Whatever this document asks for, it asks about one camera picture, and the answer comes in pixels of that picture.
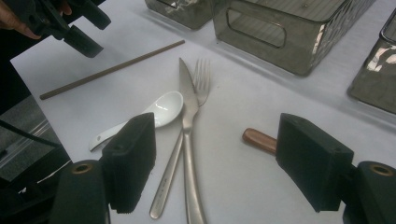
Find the chopstick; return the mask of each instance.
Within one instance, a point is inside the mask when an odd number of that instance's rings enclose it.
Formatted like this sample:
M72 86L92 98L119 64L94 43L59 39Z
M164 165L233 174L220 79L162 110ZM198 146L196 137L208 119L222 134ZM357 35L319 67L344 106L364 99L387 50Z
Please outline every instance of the chopstick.
M110 74L110 73L113 73L113 72L115 72L115 71L118 71L118 70L120 70L120 69L122 69L122 68L124 68L124 67L130 66L130 65L132 65L132 64L134 64L134 63L139 63L139 62L141 62L141 61L143 61L143 60L145 60L145 59L147 59L147 58L149 58L149 57L152 57L152 56L157 55L157 54L159 54L159 53L162 53L162 52L164 52L164 51L166 51L166 50L169 50L169 49L172 49L172 48L177 47L177 46L179 46L179 45L182 45L182 44L184 44L185 42L186 42L186 41L184 41L184 40L180 40L180 41L178 41L178 42L176 42L176 43L174 43L174 44L168 45L168 46L163 47L163 48L161 48L161 49L156 49L156 50L154 50L154 51L152 51L152 52L150 52L150 53L147 53L147 54L145 54L145 55L142 55L142 56L139 56L139 57L137 57L137 58L134 58L134 59L132 59L132 60L130 60L130 61L128 61L128 62L118 64L118 65L113 66L113 67L111 67L111 68L107 68L106 70L104 70L104 71L102 71L102 72L99 72L99 73L90 75L90 76L88 76L88 77L84 77L83 79L80 79L80 80L78 80L78 81L72 82L72 83L70 83L70 84L67 84L67 85L65 85L65 86L62 86L62 87L60 87L60 88L58 88L58 89L55 89L55 90L53 90L53 91L49 91L49 92L47 92L47 93L44 93L44 94L40 95L40 99L41 99L41 100L47 100L47 99L49 99L49 98L52 97L52 96L56 96L56 95L58 95L58 94L60 94L60 93L62 93L62 92L69 91L69 90L71 90L71 89L74 89L75 87L84 85L85 83L88 83L88 82L93 81L93 80L95 80L95 79L97 79L97 78L99 78L99 77L103 77L103 76L105 76L105 75L108 75L108 74Z

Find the knife blade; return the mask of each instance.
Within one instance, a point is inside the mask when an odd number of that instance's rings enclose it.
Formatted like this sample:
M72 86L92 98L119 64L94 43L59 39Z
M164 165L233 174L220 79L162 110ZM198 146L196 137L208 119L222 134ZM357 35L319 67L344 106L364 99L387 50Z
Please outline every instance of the knife blade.
M195 95L191 75L186 64L179 58L180 92L183 95L183 149L184 149L184 187L186 213L189 224L206 224L204 209L198 190L195 164L192 152L191 131L195 114L198 112L198 99Z

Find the black cable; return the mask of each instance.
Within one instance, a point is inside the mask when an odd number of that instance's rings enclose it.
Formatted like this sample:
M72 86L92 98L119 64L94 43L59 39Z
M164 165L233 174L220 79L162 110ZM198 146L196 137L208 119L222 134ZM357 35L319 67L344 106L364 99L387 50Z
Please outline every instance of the black cable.
M18 129L18 128L12 126L11 124L9 124L9 123L7 123L7 122L5 122L3 120L0 120L0 126L2 126L5 129L8 129L8 130L10 130L10 131L12 131L14 133L17 133L17 134L19 134L19 135L21 135L23 137L29 138L29 139L31 139L33 141L42 143L42 144L50 146L50 147L61 147L62 146L60 144L53 143L53 142L51 142L49 140L46 140L46 139L34 136L34 135L30 134L30 133L27 133L27 132L25 132L25 131L23 131L21 129Z

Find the white table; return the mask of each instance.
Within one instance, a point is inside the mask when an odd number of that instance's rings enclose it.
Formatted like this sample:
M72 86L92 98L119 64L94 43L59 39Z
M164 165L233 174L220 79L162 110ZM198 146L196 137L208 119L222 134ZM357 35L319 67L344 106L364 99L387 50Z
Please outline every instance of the white table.
M212 21L191 31L149 11L143 0L107 0L112 23L100 31L75 22L105 49L94 59L52 37L12 60L73 161L99 159L93 136L178 90L178 58L192 71L199 58L212 64L211 92L193 130L199 186L208 223L343 223L339 212L315 213L276 159L242 141L250 127L273 137L279 116L309 119L355 151L354 165L379 161L396 167L396 116L348 98L346 91L378 33L396 7L377 0L309 77L300 78L218 41ZM39 95L181 39L186 44L41 101ZM130 215L111 211L112 223L186 223L182 162L163 216L149 208L181 128L156 130L157 160Z

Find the ceramic spoon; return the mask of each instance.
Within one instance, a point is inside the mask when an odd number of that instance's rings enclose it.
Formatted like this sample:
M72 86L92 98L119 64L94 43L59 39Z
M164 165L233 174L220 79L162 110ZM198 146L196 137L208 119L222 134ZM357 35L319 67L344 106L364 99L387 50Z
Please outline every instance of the ceramic spoon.
M183 96L181 93L178 91L169 91L158 98L158 100L143 111L142 114L153 112L155 127L159 128L174 120L180 113L182 107ZM127 122L128 120L96 135L90 142L90 151L94 150L99 144L118 133Z

